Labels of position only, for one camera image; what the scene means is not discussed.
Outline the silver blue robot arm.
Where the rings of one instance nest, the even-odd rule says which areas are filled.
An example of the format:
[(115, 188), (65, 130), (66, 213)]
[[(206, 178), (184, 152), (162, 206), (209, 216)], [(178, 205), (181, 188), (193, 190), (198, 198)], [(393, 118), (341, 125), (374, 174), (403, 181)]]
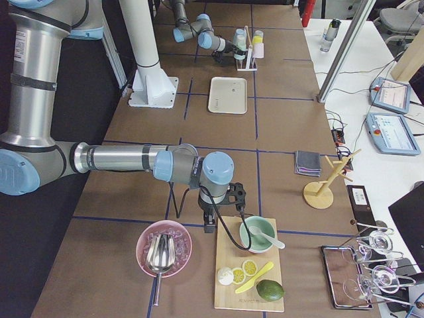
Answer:
[[(70, 174), (91, 170), (147, 171), (157, 180), (199, 189), (205, 233), (215, 229), (218, 205), (229, 205), (234, 163), (223, 152), (206, 157), (190, 144), (88, 145), (50, 136), (60, 51), (64, 38), (102, 39), (102, 1), (8, 1), (17, 26), (11, 73), (9, 126), (1, 134), (1, 193), (24, 195)], [(178, 78), (161, 68), (147, 1), (119, 1), (136, 58), (136, 88), (131, 106), (172, 108)], [(178, 42), (199, 34), (213, 51), (233, 49), (214, 35), (209, 16), (178, 25)]]
[(243, 60), (246, 57), (246, 33), (244, 29), (236, 29), (233, 40), (226, 40), (215, 34), (209, 15), (202, 13), (196, 21), (189, 22), (186, 16), (185, 1), (169, 1), (175, 20), (173, 35), (176, 42), (197, 38), (200, 47), (212, 50), (218, 55), (233, 53), (235, 59)]

